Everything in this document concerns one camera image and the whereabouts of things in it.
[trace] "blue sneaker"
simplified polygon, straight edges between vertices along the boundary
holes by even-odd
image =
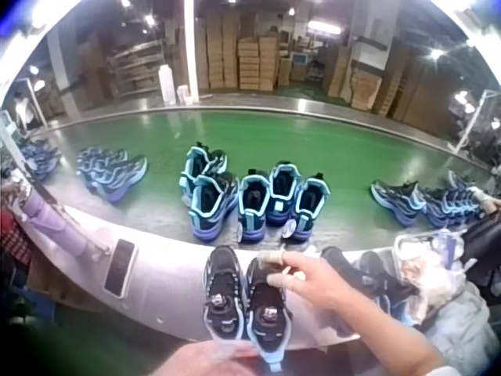
[[[291,218],[283,227],[282,237],[306,241],[329,195],[329,187],[321,173],[301,182],[297,186]]]
[[[114,168],[112,172],[105,170],[100,174],[100,179],[96,178],[97,172],[91,172],[92,186],[110,203],[124,198],[128,189],[144,177],[148,160],[144,155],[140,155],[119,165],[120,167]]]
[[[222,174],[228,166],[228,158],[222,150],[209,152],[209,148],[202,143],[196,143],[189,149],[185,169],[181,172],[179,186],[182,190],[182,202],[191,206],[195,180],[198,175]]]
[[[416,223],[419,213],[426,211],[426,201],[417,189],[417,184],[412,191],[402,192],[399,188],[375,180],[370,185],[370,192],[379,205],[393,212],[402,226],[409,227]]]
[[[247,335],[271,371],[278,372],[292,331],[292,314],[285,304],[285,290],[268,285],[268,274],[255,258],[247,268]]]
[[[215,340],[242,339],[245,327],[243,274],[235,251],[220,245],[204,270],[204,324]]]
[[[242,179],[238,192],[239,243],[259,242],[265,237],[265,210],[270,198],[269,181],[265,172],[249,170]]]
[[[447,181],[452,188],[465,190],[470,186],[474,186],[475,182],[467,176],[459,177],[454,171],[447,172]]]
[[[294,194],[301,174],[295,164],[280,161],[269,174],[270,199],[266,208],[266,224],[283,226],[294,206]]]
[[[236,207],[238,179],[229,172],[198,175],[189,215],[193,235],[209,243],[216,240],[228,214]]]

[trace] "black sneaker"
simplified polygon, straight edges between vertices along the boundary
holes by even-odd
[[[241,339],[244,326],[242,269],[234,250],[221,245],[204,270],[204,323],[213,339]]]
[[[285,290],[266,283],[269,273],[255,258],[247,269],[247,335],[276,372],[290,338],[292,315],[285,305]]]

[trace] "white cloth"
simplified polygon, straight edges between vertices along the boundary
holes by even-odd
[[[485,300],[467,282],[464,292],[442,306],[424,334],[448,365],[463,376],[477,376],[492,364],[500,350],[488,317]]]
[[[28,98],[24,98],[16,104],[16,112],[25,126],[34,119],[34,113],[31,110],[30,100]]]

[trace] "cardboard box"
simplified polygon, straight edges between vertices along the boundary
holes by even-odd
[[[248,49],[239,49],[238,56],[241,57],[259,57],[258,50],[248,50]]]
[[[259,78],[259,70],[240,70],[240,77],[256,77]]]
[[[279,86],[290,85],[290,71],[292,70],[291,59],[280,59]]]
[[[258,57],[252,57],[252,56],[242,56],[239,57],[239,62],[240,64],[259,64],[259,58]]]
[[[304,81],[306,79],[306,65],[294,63],[290,72],[292,81]]]
[[[263,92],[272,92],[273,91],[273,82],[269,80],[260,80],[259,81],[259,90]]]
[[[242,64],[242,63],[240,63],[240,70],[259,72],[259,64]]]
[[[240,83],[240,88],[242,90],[259,90],[259,84],[244,84],[244,83]]]
[[[240,84],[258,84],[259,78],[257,77],[240,77]]]

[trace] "mobile phone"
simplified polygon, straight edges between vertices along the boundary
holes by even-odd
[[[117,242],[106,273],[104,291],[112,294],[115,298],[123,299],[125,297],[137,253],[138,248],[134,243],[123,239]]]

